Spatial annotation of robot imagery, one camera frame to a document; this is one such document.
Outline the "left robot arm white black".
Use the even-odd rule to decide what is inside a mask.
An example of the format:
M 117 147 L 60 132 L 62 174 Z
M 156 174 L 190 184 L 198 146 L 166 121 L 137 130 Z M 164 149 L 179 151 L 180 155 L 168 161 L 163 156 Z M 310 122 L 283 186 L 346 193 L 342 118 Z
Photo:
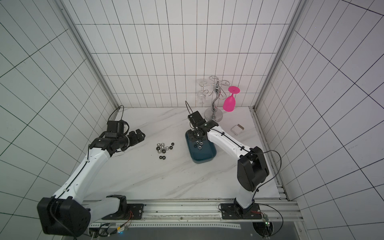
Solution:
M 37 211 L 43 232 L 47 235 L 81 236 L 90 224 L 105 217 L 114 220 L 129 216 L 127 199 L 109 195 L 103 200 L 83 206 L 85 194 L 103 165 L 118 151 L 125 151 L 145 140 L 141 130 L 128 135 L 102 133 L 89 145 L 83 161 L 52 197 L 42 198 Z

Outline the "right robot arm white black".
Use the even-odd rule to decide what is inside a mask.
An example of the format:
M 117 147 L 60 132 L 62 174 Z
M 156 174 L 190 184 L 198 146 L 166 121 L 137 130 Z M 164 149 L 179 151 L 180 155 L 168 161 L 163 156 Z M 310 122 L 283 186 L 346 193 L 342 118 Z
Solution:
M 212 160 L 216 146 L 237 161 L 237 180 L 240 190 L 232 204 L 220 204 L 223 219 L 261 219 L 255 195 L 270 175 L 265 152 L 249 147 L 227 134 L 216 122 L 202 122 L 187 130 L 186 141 L 191 158 L 196 163 Z

